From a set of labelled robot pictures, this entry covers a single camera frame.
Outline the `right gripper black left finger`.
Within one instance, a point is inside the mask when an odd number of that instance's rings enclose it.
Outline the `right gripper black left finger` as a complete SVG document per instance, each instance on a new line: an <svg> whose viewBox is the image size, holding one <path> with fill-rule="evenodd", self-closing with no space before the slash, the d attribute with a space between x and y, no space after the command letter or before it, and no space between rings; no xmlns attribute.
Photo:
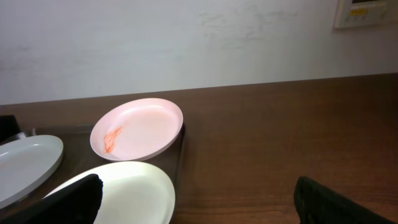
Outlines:
<svg viewBox="0 0 398 224"><path fill-rule="evenodd" d="M2 219L1 224L93 224L102 198L103 182L90 174Z"/></svg>

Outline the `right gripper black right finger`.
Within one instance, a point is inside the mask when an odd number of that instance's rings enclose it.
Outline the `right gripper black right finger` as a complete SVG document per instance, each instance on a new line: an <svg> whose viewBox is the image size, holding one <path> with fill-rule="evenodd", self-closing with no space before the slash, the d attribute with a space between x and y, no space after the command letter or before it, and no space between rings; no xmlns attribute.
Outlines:
<svg viewBox="0 0 398 224"><path fill-rule="evenodd" d="M306 176L297 180L294 205L300 224L394 224Z"/></svg>

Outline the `white plate with sauce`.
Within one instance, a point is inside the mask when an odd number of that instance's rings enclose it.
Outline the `white plate with sauce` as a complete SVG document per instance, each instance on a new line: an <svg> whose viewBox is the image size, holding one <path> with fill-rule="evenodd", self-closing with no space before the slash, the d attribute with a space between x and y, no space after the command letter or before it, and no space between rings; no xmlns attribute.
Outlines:
<svg viewBox="0 0 398 224"><path fill-rule="evenodd" d="M95 224L169 224L175 208L175 188L160 168L145 162L114 162L67 180L49 194L96 174L103 182L103 198Z"/></svg>

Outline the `grey plate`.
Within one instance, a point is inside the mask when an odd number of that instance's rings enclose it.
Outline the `grey plate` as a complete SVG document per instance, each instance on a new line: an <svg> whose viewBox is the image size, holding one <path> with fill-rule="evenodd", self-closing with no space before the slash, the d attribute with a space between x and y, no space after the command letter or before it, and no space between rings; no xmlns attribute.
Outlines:
<svg viewBox="0 0 398 224"><path fill-rule="evenodd" d="M63 142L51 135L31 136L1 146L1 208L43 184L63 159Z"/></svg>

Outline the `brown serving tray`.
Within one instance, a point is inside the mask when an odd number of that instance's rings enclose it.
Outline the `brown serving tray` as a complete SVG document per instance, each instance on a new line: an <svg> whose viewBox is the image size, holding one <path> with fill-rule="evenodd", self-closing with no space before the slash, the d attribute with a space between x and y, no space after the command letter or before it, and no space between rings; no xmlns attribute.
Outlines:
<svg viewBox="0 0 398 224"><path fill-rule="evenodd" d="M89 169L109 164L110 161L98 156L90 146L93 125L39 128L37 134L51 134L63 141L63 159L57 170L38 188L18 202L1 209L1 218L7 218L37 203L56 187ZM146 160L162 169L172 180L175 197L179 196L180 169L185 150L185 126L177 139L159 155Z"/></svg>

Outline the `black tray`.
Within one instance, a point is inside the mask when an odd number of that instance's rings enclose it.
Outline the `black tray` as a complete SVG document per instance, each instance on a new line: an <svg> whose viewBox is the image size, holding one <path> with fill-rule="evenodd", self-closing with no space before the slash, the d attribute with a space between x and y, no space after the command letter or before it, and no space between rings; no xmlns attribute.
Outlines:
<svg viewBox="0 0 398 224"><path fill-rule="evenodd" d="M16 117L14 115L2 115L0 122L1 143L17 139L21 129L18 125Z"/></svg>

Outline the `pink plate with sauce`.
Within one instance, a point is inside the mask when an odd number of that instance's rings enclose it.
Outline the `pink plate with sauce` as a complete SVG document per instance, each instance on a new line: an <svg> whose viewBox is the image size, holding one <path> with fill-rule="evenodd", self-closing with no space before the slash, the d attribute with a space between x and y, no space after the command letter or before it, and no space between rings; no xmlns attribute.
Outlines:
<svg viewBox="0 0 398 224"><path fill-rule="evenodd" d="M161 98L143 98L113 108L90 134L92 150L113 162L145 161L159 155L177 139L182 110Z"/></svg>

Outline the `wall control panel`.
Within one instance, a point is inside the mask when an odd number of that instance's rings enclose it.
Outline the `wall control panel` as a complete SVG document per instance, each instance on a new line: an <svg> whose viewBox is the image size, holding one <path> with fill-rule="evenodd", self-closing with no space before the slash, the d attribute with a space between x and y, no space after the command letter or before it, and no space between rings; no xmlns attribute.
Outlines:
<svg viewBox="0 0 398 224"><path fill-rule="evenodd" d="M339 0L334 29L397 22L397 0Z"/></svg>

